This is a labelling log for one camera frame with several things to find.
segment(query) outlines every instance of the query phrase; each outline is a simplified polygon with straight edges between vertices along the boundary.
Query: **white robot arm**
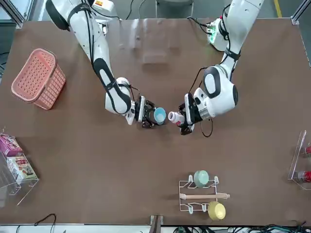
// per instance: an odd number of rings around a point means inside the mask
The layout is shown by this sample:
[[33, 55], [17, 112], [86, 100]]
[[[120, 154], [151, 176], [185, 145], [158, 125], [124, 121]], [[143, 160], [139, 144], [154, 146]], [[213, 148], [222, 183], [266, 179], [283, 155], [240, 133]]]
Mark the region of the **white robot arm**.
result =
[[[97, 1], [108, 5], [110, 1]], [[131, 85], [126, 78], [115, 79], [109, 60], [109, 48], [105, 36], [95, 20], [95, 14], [101, 13], [100, 5], [94, 0], [47, 0], [46, 10], [54, 24], [62, 30], [73, 31], [82, 49], [91, 61], [96, 75], [106, 90], [105, 108], [115, 114], [126, 117], [128, 124], [134, 119], [142, 122], [143, 127], [156, 125], [149, 119], [154, 104], [139, 96], [137, 102], [131, 100]]]
[[228, 14], [207, 25], [207, 39], [215, 49], [225, 51], [218, 65], [208, 67], [203, 75], [205, 91], [197, 88], [192, 96], [185, 95], [185, 104], [179, 113], [170, 116], [183, 116], [178, 126], [181, 134], [192, 132], [194, 124], [216, 117], [233, 109], [238, 103], [238, 91], [231, 82], [231, 76], [240, 57], [242, 45], [251, 30], [264, 0], [233, 0]]

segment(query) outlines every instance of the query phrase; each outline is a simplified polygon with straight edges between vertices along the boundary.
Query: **plastic basket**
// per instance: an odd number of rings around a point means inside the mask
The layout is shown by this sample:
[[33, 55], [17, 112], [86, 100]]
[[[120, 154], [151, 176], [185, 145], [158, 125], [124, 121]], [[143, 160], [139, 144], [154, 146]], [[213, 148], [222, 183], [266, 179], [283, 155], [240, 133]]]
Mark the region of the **plastic basket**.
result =
[[11, 90], [26, 103], [49, 110], [66, 82], [56, 56], [46, 50], [34, 50], [23, 69], [14, 79]]

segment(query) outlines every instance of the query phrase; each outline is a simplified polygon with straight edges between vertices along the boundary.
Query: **red bottle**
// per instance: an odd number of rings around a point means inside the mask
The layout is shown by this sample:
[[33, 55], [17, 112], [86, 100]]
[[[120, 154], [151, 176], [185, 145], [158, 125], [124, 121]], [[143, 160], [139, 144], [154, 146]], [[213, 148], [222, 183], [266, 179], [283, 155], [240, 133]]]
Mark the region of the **red bottle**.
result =
[[311, 183], [311, 171], [299, 172], [298, 179], [303, 183]]

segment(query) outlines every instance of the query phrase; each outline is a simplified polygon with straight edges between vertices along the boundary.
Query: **rolling pin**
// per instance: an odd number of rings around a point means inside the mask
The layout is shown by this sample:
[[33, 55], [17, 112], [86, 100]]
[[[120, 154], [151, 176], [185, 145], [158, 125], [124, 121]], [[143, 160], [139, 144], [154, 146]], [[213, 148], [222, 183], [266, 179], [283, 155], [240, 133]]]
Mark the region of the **rolling pin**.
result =
[[227, 193], [217, 193], [217, 194], [211, 194], [211, 195], [186, 195], [186, 194], [180, 194], [179, 198], [182, 200], [189, 200], [189, 199], [228, 199], [230, 198], [230, 194]]

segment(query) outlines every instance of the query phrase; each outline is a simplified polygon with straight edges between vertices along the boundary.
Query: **table surface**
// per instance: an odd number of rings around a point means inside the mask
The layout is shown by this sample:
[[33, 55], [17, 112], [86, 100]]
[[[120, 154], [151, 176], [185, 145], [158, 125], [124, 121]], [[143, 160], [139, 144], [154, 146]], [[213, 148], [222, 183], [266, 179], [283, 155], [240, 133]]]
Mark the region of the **table surface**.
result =
[[[107, 40], [115, 77], [167, 112], [177, 110], [199, 68], [220, 61], [206, 35], [186, 19], [111, 22]], [[66, 85], [45, 111], [10, 92], [32, 50], [56, 54]], [[18, 138], [40, 181], [20, 206], [0, 209], [1, 223], [291, 225], [311, 222], [310, 192], [287, 181], [300, 130], [309, 129], [310, 68], [290, 19], [258, 19], [232, 78], [237, 107], [181, 136], [168, 122], [151, 130], [104, 109], [104, 89], [74, 35], [51, 22], [16, 30], [0, 85], [1, 122]], [[206, 132], [209, 122], [203, 123]], [[204, 169], [220, 180], [225, 220], [179, 211], [178, 181]]]

